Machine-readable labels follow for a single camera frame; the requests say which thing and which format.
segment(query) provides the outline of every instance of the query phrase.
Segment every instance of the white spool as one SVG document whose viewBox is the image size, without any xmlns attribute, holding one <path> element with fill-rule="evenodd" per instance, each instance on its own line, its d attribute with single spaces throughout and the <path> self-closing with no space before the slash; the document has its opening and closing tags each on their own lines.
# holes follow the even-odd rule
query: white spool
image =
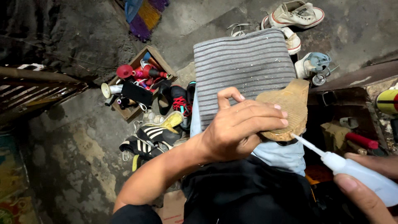
<svg viewBox="0 0 398 224">
<path fill-rule="evenodd" d="M 102 91 L 102 94 L 105 96 L 105 98 L 111 98 L 111 95 L 113 95 L 115 93 L 121 93 L 122 88 L 123 88 L 123 84 L 108 86 L 108 84 L 103 83 L 101 85 L 101 91 Z"/>
</svg>

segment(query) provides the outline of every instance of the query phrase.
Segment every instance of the red tool handle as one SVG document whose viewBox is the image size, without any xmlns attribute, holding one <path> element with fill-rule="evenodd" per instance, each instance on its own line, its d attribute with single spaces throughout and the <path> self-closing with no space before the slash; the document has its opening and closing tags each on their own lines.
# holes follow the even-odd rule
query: red tool handle
<svg viewBox="0 0 398 224">
<path fill-rule="evenodd" d="M 363 147 L 366 147 L 366 148 L 370 148 L 370 149 L 377 149 L 378 148 L 378 142 L 377 141 L 365 138 L 363 136 L 357 135 L 357 134 L 352 133 L 352 132 L 347 133 L 345 135 L 345 138 L 347 140 L 354 141 L 354 142 L 358 143 L 359 145 L 361 145 Z"/>
</svg>

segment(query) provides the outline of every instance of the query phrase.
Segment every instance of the light blue fabric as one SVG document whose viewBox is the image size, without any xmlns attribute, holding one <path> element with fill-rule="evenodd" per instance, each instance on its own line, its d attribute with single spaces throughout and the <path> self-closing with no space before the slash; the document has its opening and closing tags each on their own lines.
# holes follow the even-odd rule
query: light blue fabric
<svg viewBox="0 0 398 224">
<path fill-rule="evenodd" d="M 202 132 L 196 95 L 195 90 L 192 106 L 191 137 Z M 253 150 L 252 155 L 280 170 L 305 176 L 304 148 L 300 142 L 288 146 L 280 146 L 274 141 L 263 142 Z"/>
</svg>

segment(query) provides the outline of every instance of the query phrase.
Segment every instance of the white plastic bottle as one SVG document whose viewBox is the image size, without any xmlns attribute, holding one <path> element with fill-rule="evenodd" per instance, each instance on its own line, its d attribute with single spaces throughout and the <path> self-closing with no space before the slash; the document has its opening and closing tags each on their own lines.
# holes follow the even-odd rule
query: white plastic bottle
<svg viewBox="0 0 398 224">
<path fill-rule="evenodd" d="M 304 138 L 294 134 L 292 136 L 320 155 L 322 162 L 333 171 L 333 175 L 345 173 L 353 176 L 373 190 L 387 207 L 398 204 L 398 184 L 392 180 L 352 159 L 344 159 L 335 153 L 324 152 Z"/>
</svg>

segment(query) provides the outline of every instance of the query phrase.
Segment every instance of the striped cloth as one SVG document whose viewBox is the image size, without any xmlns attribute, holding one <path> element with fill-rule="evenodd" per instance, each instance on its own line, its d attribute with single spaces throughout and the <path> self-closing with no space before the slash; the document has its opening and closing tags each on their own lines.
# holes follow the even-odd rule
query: striped cloth
<svg viewBox="0 0 398 224">
<path fill-rule="evenodd" d="M 198 43 L 193 53 L 202 130 L 218 111 L 220 90 L 234 86 L 254 100 L 259 93 L 283 89 L 296 78 L 285 38 L 277 28 Z"/>
</svg>

